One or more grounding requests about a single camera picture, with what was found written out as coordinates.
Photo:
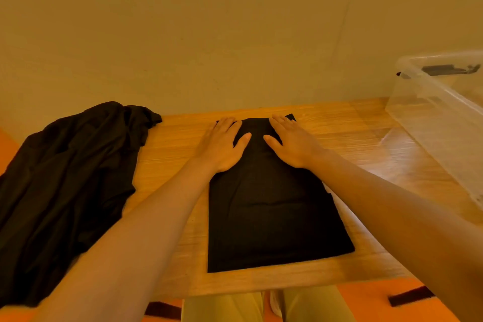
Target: crumpled black clothing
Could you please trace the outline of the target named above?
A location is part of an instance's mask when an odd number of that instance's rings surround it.
[[[36,306],[116,221],[161,116],[106,102],[30,135],[0,177],[0,307]]]
[[[243,120],[234,144],[245,133],[252,138],[240,161],[210,182],[208,272],[353,252],[322,181],[284,163],[264,141],[281,141],[268,118]]]

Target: plastic storage box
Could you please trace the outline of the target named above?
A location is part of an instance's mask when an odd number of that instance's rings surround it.
[[[483,51],[403,57],[386,111],[483,205]]]

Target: wood grain surface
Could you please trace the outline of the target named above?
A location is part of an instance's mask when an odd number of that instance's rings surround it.
[[[403,188],[438,202],[463,218],[483,224],[483,212],[384,111],[386,99],[329,102],[163,117],[149,132],[134,176],[136,193],[124,214],[175,174],[193,154],[208,124],[222,116],[236,119],[293,113],[326,147],[352,163]],[[208,274],[208,189],[196,204],[171,265],[152,300],[164,297],[242,293],[296,286],[340,284],[405,276],[409,272],[336,198],[336,205],[355,245],[355,252],[317,261]]]

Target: khaki pants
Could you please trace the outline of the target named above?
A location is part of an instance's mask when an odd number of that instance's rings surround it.
[[[355,322],[336,286],[283,291],[287,322]],[[247,293],[189,298],[182,322],[263,322],[263,294]]]

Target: shoe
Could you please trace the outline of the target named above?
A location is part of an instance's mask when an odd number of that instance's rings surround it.
[[[275,316],[281,318],[280,305],[278,303],[277,293],[274,290],[270,290],[270,309]]]

